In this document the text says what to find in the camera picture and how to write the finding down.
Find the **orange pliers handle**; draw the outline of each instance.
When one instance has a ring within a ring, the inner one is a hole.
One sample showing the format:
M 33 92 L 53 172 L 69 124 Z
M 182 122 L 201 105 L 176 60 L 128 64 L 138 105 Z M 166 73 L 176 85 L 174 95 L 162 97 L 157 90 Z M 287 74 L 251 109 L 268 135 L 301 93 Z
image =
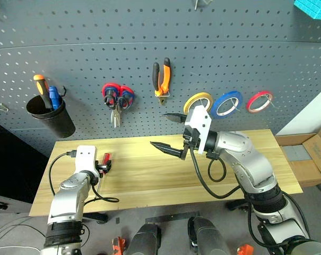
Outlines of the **orange pliers handle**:
M 155 94 L 157 96 L 162 96 L 163 94 L 166 94 L 169 92 L 170 79 L 171 79 L 170 59 L 168 57 L 164 59 L 164 77 L 163 77 L 162 84 L 159 83 L 159 80 L 160 80 L 159 64 L 155 62 L 153 64 L 152 81 L 155 89 Z

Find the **orange screwdriver handle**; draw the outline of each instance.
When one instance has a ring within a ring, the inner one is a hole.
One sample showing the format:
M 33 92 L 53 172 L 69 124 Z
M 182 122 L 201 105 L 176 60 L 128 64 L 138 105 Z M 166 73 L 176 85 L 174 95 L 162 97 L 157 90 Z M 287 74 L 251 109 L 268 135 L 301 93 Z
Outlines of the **orange screwdriver handle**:
M 34 75 L 33 80 L 38 88 L 41 98 L 45 103 L 45 108 L 52 109 L 53 106 L 49 98 L 49 88 L 45 80 L 45 77 L 41 74 L 36 74 Z
M 171 79 L 171 64 L 170 64 L 170 59 L 166 57 L 164 59 L 164 79 L 160 86 L 164 94 L 169 92 L 170 79 Z

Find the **cyan object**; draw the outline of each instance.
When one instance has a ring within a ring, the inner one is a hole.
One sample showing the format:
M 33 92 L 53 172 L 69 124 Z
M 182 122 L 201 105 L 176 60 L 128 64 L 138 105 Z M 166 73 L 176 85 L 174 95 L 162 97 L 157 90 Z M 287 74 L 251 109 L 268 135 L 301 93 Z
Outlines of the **cyan object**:
M 311 18 L 321 20 L 321 0 L 296 0 L 294 5 Z

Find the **gray carpet floor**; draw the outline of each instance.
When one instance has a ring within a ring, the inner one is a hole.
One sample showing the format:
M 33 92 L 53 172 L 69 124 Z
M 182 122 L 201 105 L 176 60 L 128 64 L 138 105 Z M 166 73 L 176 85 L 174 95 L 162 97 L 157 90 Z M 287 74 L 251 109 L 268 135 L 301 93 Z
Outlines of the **gray carpet floor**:
M 303 209 L 309 224 L 311 238 L 321 242 L 321 192 L 316 188 L 305 188 L 303 194 L 293 197 Z M 138 229 L 145 223 L 145 219 L 169 216 L 170 221 L 158 223 L 162 229 L 162 243 L 159 255 L 183 255 L 194 254 L 189 248 L 187 236 L 187 217 L 199 213 L 211 220 L 224 236 L 232 255 L 236 255 L 237 247 L 248 243 L 255 247 L 254 255 L 268 254 L 251 239 L 247 227 L 247 213 L 242 210 L 228 211 L 224 201 L 191 203 L 176 206 L 159 206 L 149 208 L 137 208 L 107 212 L 110 220 L 100 225 L 93 220 L 84 220 L 90 228 L 91 235 L 87 244 L 82 248 L 83 255 L 96 255 L 104 253 L 112 254 L 111 239 L 117 236 L 130 241 Z M 26 220 L 23 224 L 34 226 L 43 233 L 46 231 L 47 217 L 22 218 L 27 214 L 0 214 L 0 226 L 17 219 L 14 224 Z M 257 232 L 258 221 L 253 218 L 253 229 Z M 16 227 L 8 232 L 0 240 L 0 247 L 7 245 L 28 245 L 42 248 L 44 238 L 39 233 L 28 227 Z M 35 250 L 3 249 L 0 255 L 38 254 Z

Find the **red tape roll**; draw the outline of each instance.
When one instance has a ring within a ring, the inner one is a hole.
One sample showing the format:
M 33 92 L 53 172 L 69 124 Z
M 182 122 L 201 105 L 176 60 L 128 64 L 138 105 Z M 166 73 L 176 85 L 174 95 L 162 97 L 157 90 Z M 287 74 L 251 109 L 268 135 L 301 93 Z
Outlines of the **red tape roll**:
M 254 101 L 256 101 L 259 97 L 263 97 L 263 96 L 267 97 L 267 101 L 262 106 L 256 109 L 251 109 L 251 105 L 254 103 Z M 273 94 L 270 91 L 264 90 L 264 91 L 258 92 L 257 94 L 255 94 L 253 97 L 250 98 L 249 102 L 247 102 L 246 110 L 248 110 L 249 113 L 259 113 L 264 109 L 266 109 L 272 100 L 273 100 Z

